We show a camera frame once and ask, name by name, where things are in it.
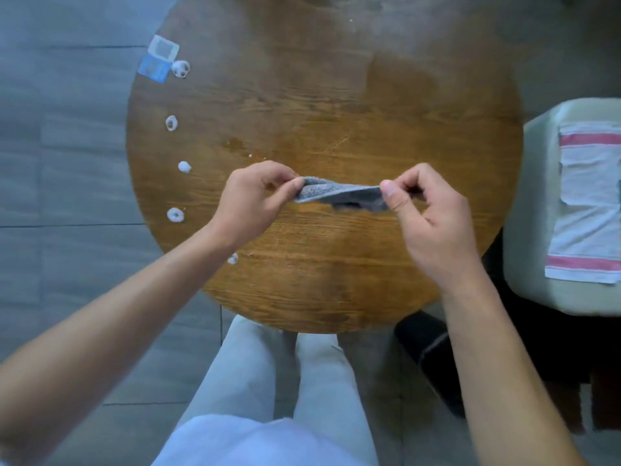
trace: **towel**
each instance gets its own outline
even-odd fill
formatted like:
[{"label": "towel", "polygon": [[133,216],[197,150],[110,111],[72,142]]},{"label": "towel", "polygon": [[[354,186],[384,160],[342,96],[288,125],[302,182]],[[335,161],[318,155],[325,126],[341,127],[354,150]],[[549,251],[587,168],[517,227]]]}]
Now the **towel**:
[{"label": "towel", "polygon": [[304,177],[304,187],[295,198],[296,203],[319,201],[331,204],[334,209],[364,209],[371,212],[386,211],[388,205],[378,186],[344,184],[329,179]]},{"label": "towel", "polygon": [[560,127],[561,207],[545,275],[556,280],[621,280],[621,124]]}]

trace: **person's left hand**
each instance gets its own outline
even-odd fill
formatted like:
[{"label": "person's left hand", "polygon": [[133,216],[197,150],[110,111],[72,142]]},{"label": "person's left hand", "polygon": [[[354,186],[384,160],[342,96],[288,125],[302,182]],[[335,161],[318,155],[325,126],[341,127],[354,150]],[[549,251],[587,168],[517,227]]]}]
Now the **person's left hand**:
[{"label": "person's left hand", "polygon": [[[264,161],[235,170],[222,191],[209,226],[234,249],[257,238],[304,186],[291,168]],[[275,189],[272,195],[268,189]]]}]

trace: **striped towel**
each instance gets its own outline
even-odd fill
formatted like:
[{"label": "striped towel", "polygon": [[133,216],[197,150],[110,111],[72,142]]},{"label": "striped towel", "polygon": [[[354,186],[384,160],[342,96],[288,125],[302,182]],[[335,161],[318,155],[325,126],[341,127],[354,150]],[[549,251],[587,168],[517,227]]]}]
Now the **striped towel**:
[{"label": "striped towel", "polygon": [[560,127],[561,206],[545,267],[556,280],[621,280],[621,124]]}]

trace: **round wooden table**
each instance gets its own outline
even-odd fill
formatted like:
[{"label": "round wooden table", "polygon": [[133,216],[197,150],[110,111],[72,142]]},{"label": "round wooden table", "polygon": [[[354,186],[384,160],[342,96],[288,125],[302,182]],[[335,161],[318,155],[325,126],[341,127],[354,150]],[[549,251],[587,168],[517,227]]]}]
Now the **round wooden table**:
[{"label": "round wooden table", "polygon": [[[426,161],[469,198],[484,252],[513,198],[522,119],[511,50],[468,2],[179,1],[158,34],[181,46],[190,73],[136,75],[127,118],[134,189],[160,247],[209,221],[236,168],[275,160],[377,184]],[[183,223],[167,219],[171,207]],[[390,212],[289,204],[237,253],[205,290],[281,329],[393,324],[438,296]]]}]

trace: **leg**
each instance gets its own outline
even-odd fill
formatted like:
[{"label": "leg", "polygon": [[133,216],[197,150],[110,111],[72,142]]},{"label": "leg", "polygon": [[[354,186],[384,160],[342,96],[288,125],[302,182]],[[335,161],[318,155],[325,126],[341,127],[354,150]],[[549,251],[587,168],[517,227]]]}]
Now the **leg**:
[{"label": "leg", "polygon": [[177,428],[193,417],[227,414],[274,420],[276,364],[272,346],[280,330],[236,316]]},{"label": "leg", "polygon": [[300,392],[293,418],[326,435],[359,460],[377,466],[377,453],[353,369],[336,335],[299,334]]}]

